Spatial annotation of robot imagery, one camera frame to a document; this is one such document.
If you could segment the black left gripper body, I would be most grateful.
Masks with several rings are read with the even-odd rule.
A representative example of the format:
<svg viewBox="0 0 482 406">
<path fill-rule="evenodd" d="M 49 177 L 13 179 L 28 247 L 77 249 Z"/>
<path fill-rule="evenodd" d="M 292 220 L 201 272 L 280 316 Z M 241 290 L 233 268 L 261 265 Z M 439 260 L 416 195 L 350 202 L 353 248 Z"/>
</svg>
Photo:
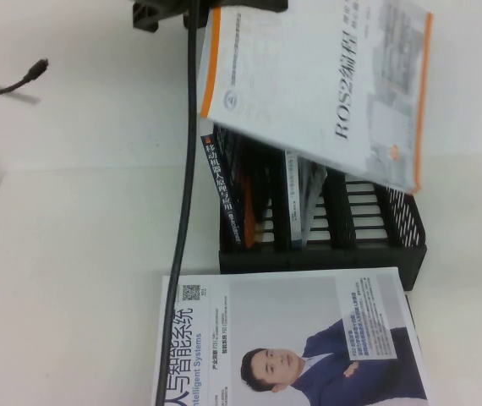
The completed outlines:
<svg viewBox="0 0 482 406">
<path fill-rule="evenodd" d="M 183 25 L 189 28 L 189 0 L 141 0 L 134 1 L 132 21 L 135 29 L 155 33 L 159 22 L 179 15 L 183 16 Z M 288 9 L 288 0 L 201 0 L 199 1 L 198 27 L 205 27 L 211 9 L 230 6 L 256 8 L 275 13 Z"/>
</svg>

